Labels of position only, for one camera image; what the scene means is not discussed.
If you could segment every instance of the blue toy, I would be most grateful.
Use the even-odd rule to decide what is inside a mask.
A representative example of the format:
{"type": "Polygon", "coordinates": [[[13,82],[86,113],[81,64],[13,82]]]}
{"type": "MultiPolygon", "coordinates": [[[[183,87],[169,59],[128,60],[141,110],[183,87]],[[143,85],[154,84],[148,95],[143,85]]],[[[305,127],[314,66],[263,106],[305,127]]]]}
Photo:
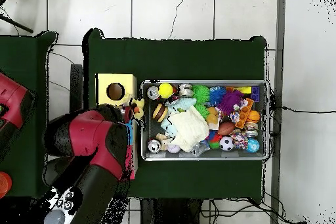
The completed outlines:
{"type": "Polygon", "coordinates": [[[249,142],[247,143],[247,149],[248,152],[256,152],[259,149],[259,142],[258,140],[254,138],[249,138],[249,142]]]}
{"type": "Polygon", "coordinates": [[[210,88],[209,102],[211,106],[218,105],[223,96],[226,93],[226,89],[223,87],[212,87],[210,88]]]}

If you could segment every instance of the yellow ball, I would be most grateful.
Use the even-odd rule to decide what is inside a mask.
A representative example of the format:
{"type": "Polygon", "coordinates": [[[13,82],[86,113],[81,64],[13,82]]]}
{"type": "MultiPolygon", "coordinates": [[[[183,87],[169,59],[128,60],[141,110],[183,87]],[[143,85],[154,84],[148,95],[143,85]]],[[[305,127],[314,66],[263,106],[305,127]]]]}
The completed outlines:
{"type": "Polygon", "coordinates": [[[173,86],[169,83],[162,83],[159,86],[159,95],[164,99],[168,99],[173,94],[173,91],[173,86]]]}

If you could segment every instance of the orange object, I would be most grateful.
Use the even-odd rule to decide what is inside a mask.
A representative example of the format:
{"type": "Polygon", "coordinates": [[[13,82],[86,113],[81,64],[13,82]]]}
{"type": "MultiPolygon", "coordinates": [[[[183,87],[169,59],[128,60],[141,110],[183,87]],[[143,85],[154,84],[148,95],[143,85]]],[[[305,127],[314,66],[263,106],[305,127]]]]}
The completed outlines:
{"type": "Polygon", "coordinates": [[[233,92],[234,91],[234,88],[233,87],[225,87],[226,91],[228,92],[233,92]]]}
{"type": "Polygon", "coordinates": [[[0,172],[0,198],[4,197],[12,187],[12,179],[5,172],[0,172]]]}
{"type": "Polygon", "coordinates": [[[257,123],[259,122],[259,120],[260,120],[260,114],[256,110],[251,110],[246,119],[247,122],[252,122],[252,123],[257,123]]]}
{"type": "Polygon", "coordinates": [[[249,115],[249,112],[252,108],[252,105],[254,103],[254,101],[252,99],[246,99],[248,101],[248,104],[247,106],[243,107],[241,110],[240,110],[240,116],[239,116],[239,121],[236,122],[235,126],[242,129],[244,127],[244,124],[246,122],[246,119],[249,115]]]}

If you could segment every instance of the brown ball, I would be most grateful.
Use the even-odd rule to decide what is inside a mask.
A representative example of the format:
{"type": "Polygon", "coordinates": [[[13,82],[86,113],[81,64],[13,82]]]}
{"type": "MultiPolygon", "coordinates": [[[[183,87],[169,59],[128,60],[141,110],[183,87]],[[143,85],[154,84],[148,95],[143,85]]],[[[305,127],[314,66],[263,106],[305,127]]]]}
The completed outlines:
{"type": "Polygon", "coordinates": [[[233,132],[234,128],[234,123],[223,122],[219,125],[219,130],[217,131],[217,133],[222,136],[229,135],[231,132],[233,132]]]}

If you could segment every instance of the green table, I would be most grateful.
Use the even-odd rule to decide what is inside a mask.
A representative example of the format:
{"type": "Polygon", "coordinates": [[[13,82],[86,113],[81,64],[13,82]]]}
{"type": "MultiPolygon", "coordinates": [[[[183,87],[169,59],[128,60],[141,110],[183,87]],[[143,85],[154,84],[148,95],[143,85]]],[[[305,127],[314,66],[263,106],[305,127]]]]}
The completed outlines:
{"type": "Polygon", "coordinates": [[[45,64],[48,48],[55,39],[54,32],[42,32],[36,37],[0,35],[0,71],[37,96],[32,117],[0,162],[0,171],[12,178],[7,196],[39,197],[47,188],[42,181],[48,87],[45,64]]]}
{"type": "MultiPolygon", "coordinates": [[[[146,79],[264,79],[265,46],[262,37],[251,41],[104,39],[100,30],[91,29],[83,40],[84,108],[95,107],[96,73],[133,74],[138,85],[146,79]]],[[[260,202],[261,178],[262,161],[146,162],[139,155],[129,196],[252,197],[260,202]]]]}

